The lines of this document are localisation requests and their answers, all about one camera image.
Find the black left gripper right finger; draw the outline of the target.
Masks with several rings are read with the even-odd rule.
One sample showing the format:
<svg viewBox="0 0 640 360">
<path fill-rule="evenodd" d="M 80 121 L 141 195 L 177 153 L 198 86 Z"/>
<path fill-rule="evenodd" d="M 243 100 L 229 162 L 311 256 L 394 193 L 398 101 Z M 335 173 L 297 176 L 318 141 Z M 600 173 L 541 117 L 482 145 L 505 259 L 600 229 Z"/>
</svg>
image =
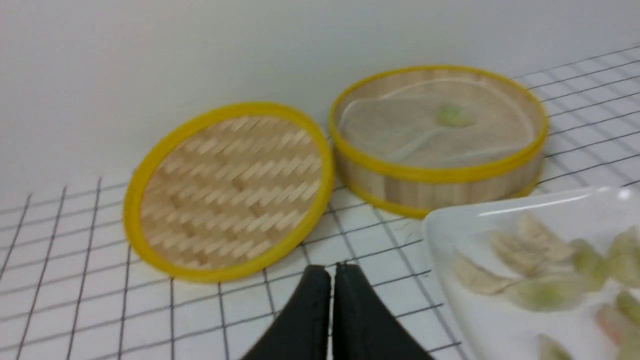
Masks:
<svg viewBox="0 0 640 360">
<path fill-rule="evenodd" d="M 387 309 L 361 267 L 338 263 L 334 274 L 334 360 L 431 360 Z"/>
</svg>

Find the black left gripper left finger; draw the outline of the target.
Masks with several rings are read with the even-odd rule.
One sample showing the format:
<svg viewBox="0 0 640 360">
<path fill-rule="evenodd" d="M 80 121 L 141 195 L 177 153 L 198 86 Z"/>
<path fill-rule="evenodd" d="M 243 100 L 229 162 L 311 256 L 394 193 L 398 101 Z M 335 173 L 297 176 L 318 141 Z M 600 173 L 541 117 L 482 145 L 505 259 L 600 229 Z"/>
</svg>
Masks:
<svg viewBox="0 0 640 360">
<path fill-rule="evenodd" d="M 288 303 L 245 360 L 325 360 L 332 280 L 322 265 L 308 265 Z"/>
</svg>

